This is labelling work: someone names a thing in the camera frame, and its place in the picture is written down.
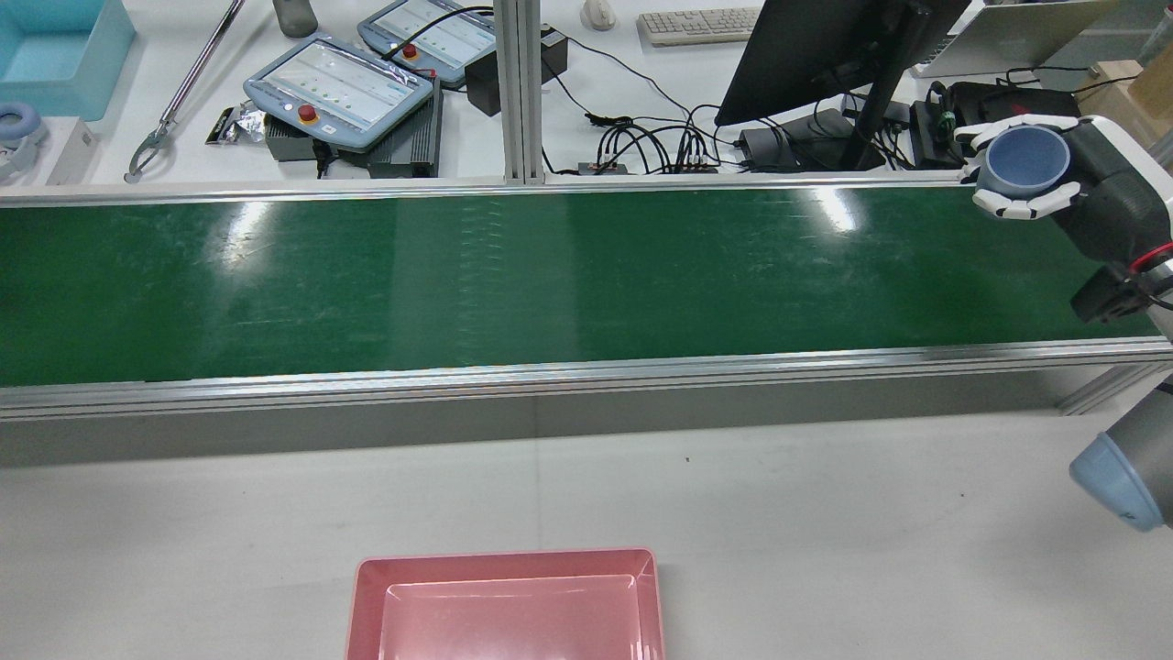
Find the red emergency stop button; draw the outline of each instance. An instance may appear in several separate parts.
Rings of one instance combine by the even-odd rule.
[[[297,118],[301,120],[301,123],[313,123],[318,121],[318,110],[306,103],[297,109]]]

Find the green conveyor belt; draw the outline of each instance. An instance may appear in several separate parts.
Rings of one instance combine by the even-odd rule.
[[[1155,335],[961,188],[0,209],[0,386]]]

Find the pink plastic bin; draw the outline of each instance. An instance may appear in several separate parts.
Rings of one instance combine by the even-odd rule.
[[[664,660],[644,549],[359,565],[346,660]]]

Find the headphones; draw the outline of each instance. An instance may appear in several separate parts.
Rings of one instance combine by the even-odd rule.
[[[38,144],[48,134],[33,106],[0,103],[0,147],[8,150],[7,156],[0,156],[0,181],[33,166]]]

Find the red ring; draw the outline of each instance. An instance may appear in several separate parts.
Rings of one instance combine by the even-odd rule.
[[[1128,270],[1131,270],[1133,272],[1140,272],[1140,268],[1144,267],[1145,263],[1148,259],[1151,259],[1151,258],[1155,257],[1157,254],[1164,252],[1165,250],[1169,250],[1169,249],[1173,249],[1173,243],[1165,243],[1164,245],[1161,245],[1160,247],[1157,247],[1155,250],[1150,250],[1150,251],[1145,252],[1144,256],[1141,256],[1137,260],[1132,261],[1132,265],[1128,266]]]

